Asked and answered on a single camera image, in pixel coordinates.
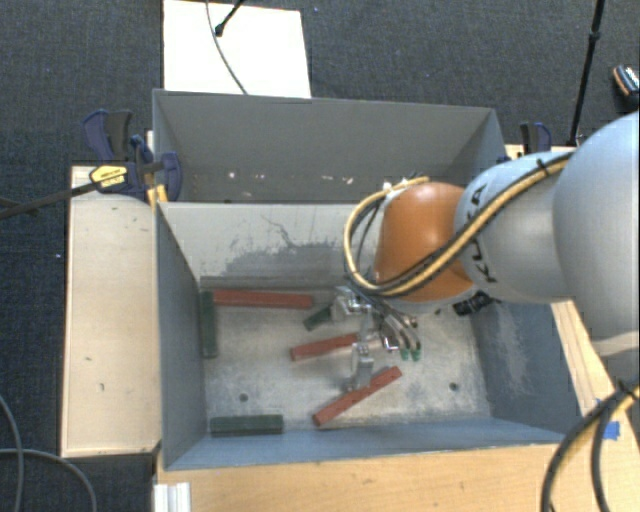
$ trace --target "blue tape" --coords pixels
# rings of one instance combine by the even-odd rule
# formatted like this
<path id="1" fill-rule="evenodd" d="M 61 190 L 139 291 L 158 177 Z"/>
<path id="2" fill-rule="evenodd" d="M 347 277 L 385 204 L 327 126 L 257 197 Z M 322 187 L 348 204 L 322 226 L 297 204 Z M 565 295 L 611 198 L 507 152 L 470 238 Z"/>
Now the blue tape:
<path id="1" fill-rule="evenodd" d="M 607 427 L 604 429 L 604 433 L 602 434 L 602 439 L 613 439 L 617 441 L 620 437 L 620 422 L 612 421 Z"/>

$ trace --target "metal stand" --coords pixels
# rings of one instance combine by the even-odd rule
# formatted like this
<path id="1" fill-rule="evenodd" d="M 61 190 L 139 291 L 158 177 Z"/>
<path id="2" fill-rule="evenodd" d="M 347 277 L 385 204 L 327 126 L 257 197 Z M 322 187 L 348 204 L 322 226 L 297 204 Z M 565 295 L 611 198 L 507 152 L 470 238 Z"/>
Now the metal stand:
<path id="1" fill-rule="evenodd" d="M 580 90 L 576 101 L 576 110 L 573 114 L 573 123 L 567 146 L 577 146 L 576 136 L 578 133 L 578 124 L 580 123 L 580 115 L 582 114 L 582 104 L 584 103 L 584 95 L 587 91 L 587 82 L 589 81 L 589 73 L 591 71 L 591 62 L 593 61 L 593 53 L 596 49 L 596 42 L 600 39 L 600 22 L 602 21 L 602 13 L 604 11 L 604 0 L 598 0 L 596 9 L 593 13 L 593 22 L 591 23 L 591 32 L 589 33 L 589 47 L 587 48 L 587 57 L 582 68 L 582 78 L 580 80 Z"/>

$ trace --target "yellow cable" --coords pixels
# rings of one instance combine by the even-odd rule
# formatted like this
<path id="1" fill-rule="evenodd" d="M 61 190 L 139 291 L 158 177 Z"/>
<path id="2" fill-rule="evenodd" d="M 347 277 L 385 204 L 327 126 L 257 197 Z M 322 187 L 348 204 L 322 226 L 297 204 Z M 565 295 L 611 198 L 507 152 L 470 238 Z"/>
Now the yellow cable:
<path id="1" fill-rule="evenodd" d="M 516 182 L 513 186 L 509 187 L 507 190 L 493 198 L 484 210 L 476 217 L 472 218 L 471 221 L 463 228 L 463 231 L 456 236 L 455 242 L 449 247 L 446 251 L 444 251 L 435 261 L 433 261 L 427 268 L 425 268 L 422 272 L 409 279 L 407 282 L 402 283 L 396 287 L 390 288 L 388 290 L 384 290 L 384 285 L 380 285 L 377 283 L 373 283 L 367 281 L 362 277 L 359 273 L 353 255 L 351 253 L 351 240 L 349 237 L 349 233 L 351 231 L 351 226 L 353 225 L 353 221 L 355 217 L 369 204 L 373 201 L 384 197 L 391 190 L 396 189 L 399 190 L 401 188 L 407 188 L 408 186 L 414 186 L 418 183 L 413 183 L 413 181 L 400 183 L 393 187 L 388 191 L 377 192 L 376 194 L 372 194 L 368 198 L 366 198 L 362 203 L 360 203 L 356 209 L 353 211 L 349 219 L 347 220 L 347 224 L 345 226 L 344 232 L 344 254 L 345 260 L 347 263 L 347 268 L 349 273 L 353 277 L 353 279 L 365 290 L 377 292 L 384 297 L 394 296 L 402 294 L 414 286 L 419 286 L 421 282 L 426 281 L 430 277 L 432 277 L 435 273 L 440 271 L 442 267 L 449 263 L 451 259 L 455 257 L 460 249 L 462 249 L 479 231 L 480 229 L 494 216 L 505 204 L 511 201 L 514 197 L 518 196 L 525 190 L 531 188 L 533 185 L 539 183 L 540 181 L 548 178 L 549 176 L 555 175 L 562 171 L 566 165 L 567 160 L 560 160 L 557 162 L 549 163 L 546 168 L 540 169 L 538 172 L 532 174 L 526 179 Z"/>
<path id="2" fill-rule="evenodd" d="M 360 202 L 360 204 L 358 204 L 358 206 L 356 206 L 355 209 L 351 212 L 351 215 L 349 215 L 349 218 L 347 219 L 347 222 L 345 223 L 345 226 L 344 226 L 343 239 L 342 239 L 344 257 L 347 262 L 347 268 L 349 269 L 349 273 L 356 280 L 356 282 L 358 282 L 358 284 L 360 284 L 362 287 L 371 290 L 371 289 L 375 289 L 377 285 L 375 285 L 374 283 L 370 283 L 369 281 L 364 279 L 362 275 L 360 275 L 360 272 L 358 271 L 358 268 L 353 258 L 353 253 L 351 252 L 350 233 L 356 217 L 371 203 L 377 201 L 378 199 L 382 199 L 388 196 L 391 192 L 413 187 L 421 183 L 427 183 L 428 181 L 429 181 L 429 178 L 422 176 L 420 178 L 414 178 L 408 181 L 401 181 L 400 183 L 396 183 L 392 187 L 389 187 L 384 190 L 380 190 L 379 192 L 375 192 L 374 194 L 371 194 L 369 197 L 365 198 L 362 202 Z"/>

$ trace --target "clamp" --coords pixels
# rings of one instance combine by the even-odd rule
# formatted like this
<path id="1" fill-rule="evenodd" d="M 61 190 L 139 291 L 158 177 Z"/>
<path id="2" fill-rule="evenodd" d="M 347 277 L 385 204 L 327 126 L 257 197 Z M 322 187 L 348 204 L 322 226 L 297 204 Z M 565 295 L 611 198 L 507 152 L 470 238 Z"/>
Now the clamp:
<path id="1" fill-rule="evenodd" d="M 175 151 L 163 153 L 160 161 L 154 162 L 154 155 L 144 139 L 140 135 L 128 136 L 132 116 L 128 110 L 108 112 L 100 109 L 82 121 L 85 143 L 99 162 L 121 169 L 118 176 L 107 181 L 104 180 L 104 171 L 92 173 L 96 189 L 105 194 L 123 194 L 148 202 L 151 189 L 162 186 L 167 199 L 176 201 L 182 188 L 182 167 L 177 154 Z M 133 161 L 128 157 L 129 146 L 134 152 Z"/>

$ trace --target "green block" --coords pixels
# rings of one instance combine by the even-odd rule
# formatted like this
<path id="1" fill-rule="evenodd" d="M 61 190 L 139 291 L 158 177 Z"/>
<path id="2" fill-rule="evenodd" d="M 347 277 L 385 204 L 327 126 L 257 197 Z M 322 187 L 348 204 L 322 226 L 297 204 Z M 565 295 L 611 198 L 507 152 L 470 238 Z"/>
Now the green block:
<path id="1" fill-rule="evenodd" d="M 322 308 L 320 311 L 314 313 L 310 317 L 307 317 L 303 322 L 307 331 L 313 331 L 319 325 L 331 321 L 331 306 Z"/>
<path id="2" fill-rule="evenodd" d="M 202 357 L 212 358 L 218 355 L 213 293 L 211 292 L 200 292 L 200 345 Z"/>
<path id="3" fill-rule="evenodd" d="M 282 434 L 284 418 L 281 414 L 218 416 L 211 418 L 209 429 L 214 437 Z"/>

